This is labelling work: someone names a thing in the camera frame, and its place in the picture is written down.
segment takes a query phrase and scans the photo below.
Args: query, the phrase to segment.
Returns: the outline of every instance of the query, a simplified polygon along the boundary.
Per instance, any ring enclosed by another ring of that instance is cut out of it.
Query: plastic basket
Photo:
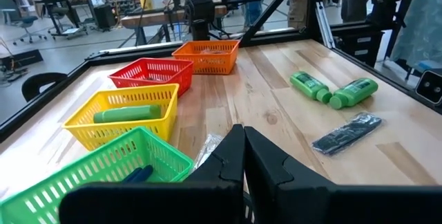
[[[153,167],[148,182],[178,182],[188,176],[193,161],[139,127],[3,201],[0,223],[58,223],[57,208],[74,187],[95,181],[121,181],[135,168],[147,165]]]
[[[141,58],[109,75],[117,88],[178,83],[178,97],[192,82],[192,61]]]
[[[64,123],[63,128],[69,130],[89,151],[140,126],[146,127],[161,139],[169,141],[177,115],[178,88],[178,84],[165,84],[98,91]],[[159,104],[162,118],[93,123],[93,116],[96,112],[147,104]]]
[[[240,41],[189,41],[172,55],[176,59],[193,61],[194,74],[228,75],[235,66]],[[208,54],[205,50],[222,51]]]

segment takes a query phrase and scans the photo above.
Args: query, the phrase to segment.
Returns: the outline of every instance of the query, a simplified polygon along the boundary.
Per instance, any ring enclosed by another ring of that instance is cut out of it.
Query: plastic wrap
[[[207,136],[206,141],[202,145],[202,148],[195,159],[192,171],[195,171],[204,163],[204,161],[206,161],[210,154],[212,154],[215,148],[221,143],[222,139],[223,137],[212,133]]]
[[[334,155],[374,131],[381,122],[381,118],[371,113],[359,113],[347,124],[313,142],[312,147],[325,155]]]

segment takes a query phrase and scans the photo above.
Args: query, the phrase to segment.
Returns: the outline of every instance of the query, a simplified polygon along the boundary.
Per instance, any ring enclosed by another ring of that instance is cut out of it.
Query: green cylinder
[[[333,109],[354,106],[378,90],[378,84],[368,78],[360,78],[338,89],[330,99]]]
[[[153,120],[161,118],[160,105],[127,106],[94,114],[94,123]]]
[[[332,97],[329,87],[306,72],[299,71],[290,77],[290,82],[306,96],[322,103],[328,103]]]

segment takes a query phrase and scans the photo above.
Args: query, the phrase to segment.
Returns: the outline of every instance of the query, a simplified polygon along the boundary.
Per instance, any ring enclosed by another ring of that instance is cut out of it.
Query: workbench
[[[64,123],[95,91],[115,88],[107,75],[125,66],[90,67],[0,144],[0,199],[25,189],[88,152]],[[359,105],[333,110],[291,86],[306,71],[335,91],[372,78],[379,90]],[[357,113],[383,125],[333,157],[311,143]],[[209,133],[224,136],[232,124],[252,126],[310,169],[338,184],[438,185],[442,183],[442,116],[321,44],[293,41],[241,48],[230,75],[194,75],[178,99],[169,141],[195,159]]]
[[[212,0],[214,3],[219,3],[221,0]],[[226,6],[216,6],[215,7],[215,24],[217,27],[222,28],[221,18],[227,14]],[[137,35],[137,46],[147,44],[146,35],[144,34],[143,27],[162,25],[162,30],[168,32],[167,25],[172,23],[180,23],[185,20],[185,15],[183,10],[177,10],[171,14],[164,14],[163,12],[149,13],[126,16],[121,19],[121,24],[125,28],[130,28],[135,30]],[[165,33],[166,41],[171,41],[168,33]]]

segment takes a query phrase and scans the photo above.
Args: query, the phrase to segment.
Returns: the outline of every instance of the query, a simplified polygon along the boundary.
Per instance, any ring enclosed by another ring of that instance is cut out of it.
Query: floor
[[[273,0],[265,0],[263,3],[263,8],[267,8],[272,1]],[[371,4],[368,3],[367,9],[369,11],[371,10],[371,7]],[[287,6],[286,1],[283,1],[283,3],[279,5],[278,9],[264,24],[264,29],[273,30],[286,28],[288,9],[289,6]],[[90,17],[90,12],[87,7],[80,6],[76,8],[76,10],[80,16],[80,19]],[[340,8],[330,6],[326,8],[326,13],[330,25],[342,23],[340,18]],[[67,18],[62,19],[61,22],[68,24]],[[224,18],[224,30],[230,33],[240,32],[243,29],[243,23],[244,18],[242,17],[241,10],[236,10],[229,17]],[[114,28],[110,32],[89,30],[88,35],[80,35],[70,40],[67,40],[65,37],[58,37],[56,40],[53,40],[48,34],[48,29],[52,27],[52,22],[48,18],[37,20],[34,25],[29,28],[29,31],[46,35],[48,39],[39,40],[37,38],[34,39],[32,44],[17,41],[17,45],[15,46],[12,44],[13,39],[22,35],[23,30],[12,26],[5,26],[3,24],[0,25],[0,37],[3,38],[11,52],[15,53],[21,50],[39,49],[41,56],[44,59],[43,62],[29,66],[29,73],[21,79],[11,84],[0,84],[2,104],[4,106],[8,106],[0,108],[0,122],[7,120],[10,116],[26,105],[26,101],[21,94],[21,85],[29,76],[44,72],[69,73],[75,67],[80,65],[84,58],[92,53],[109,48],[129,47],[135,45],[135,36],[133,31],[125,28]],[[145,27],[144,31],[146,36],[153,36],[157,32],[158,28],[159,26]],[[172,35],[172,40],[179,39],[180,36],[183,35],[184,34],[180,33],[177,28],[175,36]],[[386,32],[383,36],[381,49],[379,50],[378,54],[378,63],[376,64],[375,68],[390,76],[393,80],[404,84],[403,78],[405,77],[405,71],[393,62],[383,62],[383,57],[389,39],[390,33]],[[0,46],[0,53],[7,52],[6,49],[2,48],[3,47]],[[416,85],[417,81],[417,77],[411,77],[406,85],[413,87]]]

